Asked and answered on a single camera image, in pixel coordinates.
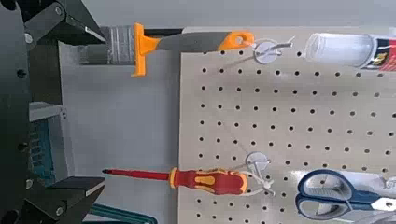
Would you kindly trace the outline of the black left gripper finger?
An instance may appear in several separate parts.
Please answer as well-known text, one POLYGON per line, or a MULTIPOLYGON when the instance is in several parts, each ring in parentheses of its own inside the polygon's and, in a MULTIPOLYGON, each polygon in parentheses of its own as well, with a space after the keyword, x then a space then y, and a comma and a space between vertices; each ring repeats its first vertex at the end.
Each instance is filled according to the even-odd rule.
POLYGON ((81 224, 104 188, 103 177, 69 176, 48 187, 36 181, 26 192, 23 224, 81 224))
POLYGON ((30 46, 45 36, 73 46, 106 41, 82 0, 22 0, 22 19, 30 46))

